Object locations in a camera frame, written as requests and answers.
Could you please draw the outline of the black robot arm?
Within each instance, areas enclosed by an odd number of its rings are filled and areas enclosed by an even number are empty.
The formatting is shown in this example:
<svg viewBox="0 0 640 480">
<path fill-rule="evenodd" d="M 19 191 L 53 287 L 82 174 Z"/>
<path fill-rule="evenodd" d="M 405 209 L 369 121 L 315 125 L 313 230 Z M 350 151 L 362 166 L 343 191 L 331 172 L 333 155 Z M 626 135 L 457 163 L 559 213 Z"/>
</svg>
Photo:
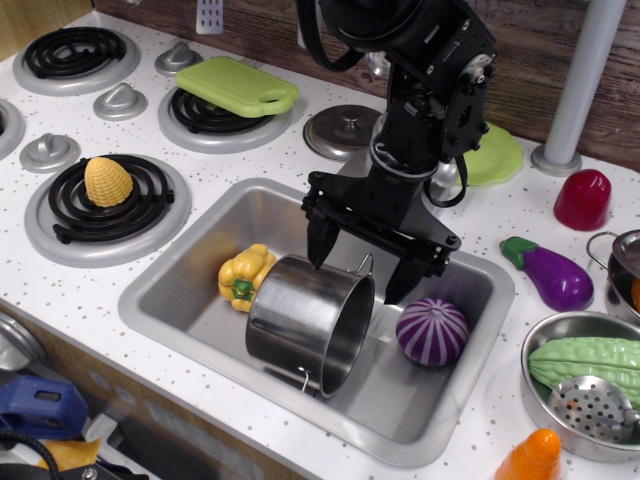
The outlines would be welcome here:
<svg viewBox="0 0 640 480">
<path fill-rule="evenodd" d="M 398 258 L 385 294 L 396 304 L 422 279 L 441 275 L 460 247 L 429 212 L 444 206 L 431 184 L 447 164 L 466 178 L 464 156 L 488 132 L 494 37 L 464 1 L 301 1 L 297 13 L 305 47 L 320 66 L 342 72 L 371 52 L 390 64 L 368 173 L 312 172 L 302 207 L 313 266 L 323 265 L 341 232 Z"/>
</svg>

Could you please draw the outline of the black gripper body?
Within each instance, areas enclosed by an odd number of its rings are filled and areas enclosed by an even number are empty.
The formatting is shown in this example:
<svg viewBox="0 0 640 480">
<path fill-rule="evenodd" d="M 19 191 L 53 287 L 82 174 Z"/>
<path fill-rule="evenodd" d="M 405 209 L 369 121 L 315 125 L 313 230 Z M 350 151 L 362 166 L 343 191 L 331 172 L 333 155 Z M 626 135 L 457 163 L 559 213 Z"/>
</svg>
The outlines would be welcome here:
<svg viewBox="0 0 640 480">
<path fill-rule="evenodd" d="M 422 206 L 423 184 L 438 169 L 430 164 L 424 172 L 403 171 L 381 145 L 369 150 L 371 168 L 365 177 L 309 174 L 310 189 L 302 201 L 308 220 L 320 211 L 339 226 L 400 260 L 425 265 L 424 276 L 444 273 L 449 256 L 461 241 Z"/>
</svg>

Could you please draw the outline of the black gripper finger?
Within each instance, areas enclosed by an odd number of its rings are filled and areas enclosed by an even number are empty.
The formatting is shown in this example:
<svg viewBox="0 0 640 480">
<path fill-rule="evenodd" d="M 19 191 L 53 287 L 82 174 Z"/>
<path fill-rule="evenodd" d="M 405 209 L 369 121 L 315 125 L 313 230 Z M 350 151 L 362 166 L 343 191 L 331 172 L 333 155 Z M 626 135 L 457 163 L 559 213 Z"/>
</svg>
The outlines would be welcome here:
<svg viewBox="0 0 640 480">
<path fill-rule="evenodd" d="M 307 227 L 307 258 L 314 268 L 320 268 L 331 253 L 340 228 L 320 211 L 311 214 Z"/>
<path fill-rule="evenodd" d="M 385 303 L 399 304 L 421 281 L 425 265 L 417 260 L 400 260 L 385 290 Z"/>
</svg>

